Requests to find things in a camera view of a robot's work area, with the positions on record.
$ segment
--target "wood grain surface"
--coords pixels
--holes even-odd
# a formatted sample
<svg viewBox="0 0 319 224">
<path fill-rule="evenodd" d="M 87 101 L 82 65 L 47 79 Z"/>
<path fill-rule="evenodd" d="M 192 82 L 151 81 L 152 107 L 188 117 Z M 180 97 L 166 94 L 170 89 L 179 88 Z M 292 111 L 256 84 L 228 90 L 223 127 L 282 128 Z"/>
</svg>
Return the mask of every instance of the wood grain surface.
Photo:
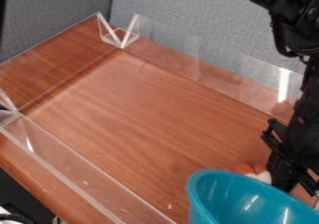
<svg viewBox="0 0 319 224">
<path fill-rule="evenodd" d="M 167 49 L 162 56 L 167 53 L 171 68 L 160 67 L 136 52 L 102 44 L 95 29 L 96 21 L 88 20 L 9 61 L 0 69 L 0 84 L 22 112 L 50 133 L 164 215 L 187 223 L 190 175 L 206 168 L 227 170 L 243 161 L 266 163 L 270 150 L 259 135 L 271 116 L 215 91 L 208 81 L 186 76 L 176 68 L 182 67 L 179 59 L 186 59 L 182 54 Z M 67 58 L 68 39 L 78 49 Z M 158 54 L 156 44 L 144 45 Z M 55 68 L 46 63 L 35 67 L 30 56 Z M 266 97 L 275 95 L 251 81 L 240 79 L 238 84 L 235 75 L 211 67 L 203 66 L 203 71 L 210 69 L 208 83 L 223 90 L 227 87 L 236 93 L 236 86 L 244 84 L 247 95 L 256 91 L 264 91 Z M 88 201 L 22 149 L 4 137 L 0 141 L 1 167 L 47 207 L 68 223 L 107 223 Z M 59 155 L 59 150 L 47 152 L 48 159 Z M 310 200 L 303 190 L 295 193 Z"/>
</svg>

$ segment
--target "gray fabric wall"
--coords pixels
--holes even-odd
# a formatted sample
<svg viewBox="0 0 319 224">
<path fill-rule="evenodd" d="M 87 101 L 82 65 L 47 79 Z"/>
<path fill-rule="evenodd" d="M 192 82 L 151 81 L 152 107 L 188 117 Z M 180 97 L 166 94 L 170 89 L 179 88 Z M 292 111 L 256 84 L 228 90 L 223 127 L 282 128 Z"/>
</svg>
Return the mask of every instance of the gray fabric wall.
<svg viewBox="0 0 319 224">
<path fill-rule="evenodd" d="M 303 73 L 304 65 L 278 54 L 268 12 L 248 0 L 114 0 L 114 25 L 126 27 L 134 13 L 199 35 L 207 62 L 232 66 L 242 53 Z"/>
<path fill-rule="evenodd" d="M 96 11 L 108 17 L 111 2 L 112 0 L 8 0 L 0 62 Z"/>
</svg>

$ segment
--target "blue bowl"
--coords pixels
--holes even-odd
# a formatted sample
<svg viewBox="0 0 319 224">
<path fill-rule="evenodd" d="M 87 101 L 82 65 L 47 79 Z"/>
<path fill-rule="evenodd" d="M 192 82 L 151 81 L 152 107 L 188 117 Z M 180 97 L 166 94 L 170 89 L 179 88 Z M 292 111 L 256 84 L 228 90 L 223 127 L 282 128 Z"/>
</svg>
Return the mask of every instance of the blue bowl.
<svg viewBox="0 0 319 224">
<path fill-rule="evenodd" d="M 187 185 L 192 224 L 311 224 L 319 212 L 272 186 L 234 173 L 204 170 Z"/>
</svg>

